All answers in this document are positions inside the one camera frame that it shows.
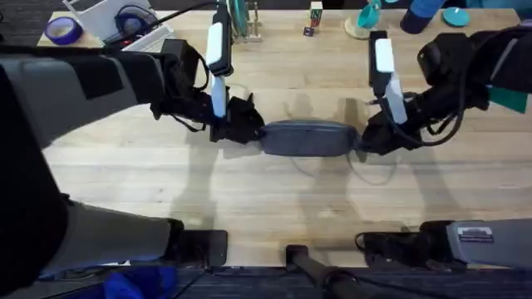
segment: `painter's tape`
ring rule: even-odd
[[[47,24],[44,30],[44,35],[59,46],[77,42],[81,34],[83,34],[83,28],[71,17],[58,17],[53,19]]]

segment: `label sticker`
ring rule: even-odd
[[[491,228],[458,228],[460,242],[493,243]]]

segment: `gray pouch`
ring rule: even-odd
[[[358,148],[357,129],[328,120],[282,120],[261,128],[266,154],[336,157]]]

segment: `teal mug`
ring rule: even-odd
[[[362,9],[358,15],[357,26],[371,29],[375,27],[377,23],[379,23],[379,11],[377,3],[377,1],[373,1]]]

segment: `wooden tabletop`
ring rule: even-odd
[[[260,11],[264,41],[233,47],[232,91],[252,91],[266,122],[319,118],[362,131],[377,108],[363,104],[372,99],[367,43],[342,29],[354,13],[324,11],[316,36],[304,37],[307,12]],[[427,88],[416,54],[439,32],[519,22],[513,10],[470,10],[466,28],[435,17],[422,34],[408,35],[398,26],[403,14],[383,11],[380,27],[392,39],[404,91]],[[189,12],[169,24],[204,52],[211,18]],[[92,42],[85,35],[78,44]],[[253,145],[210,143],[207,133],[189,133],[171,118],[155,121],[148,106],[71,132],[45,154],[62,192],[75,200],[227,230],[228,265],[279,266],[287,244],[303,243],[326,263],[364,266],[356,233],[417,228],[432,219],[532,217],[532,118],[496,104],[488,112],[468,110],[457,136],[442,146],[365,162],[355,154],[284,158]]]

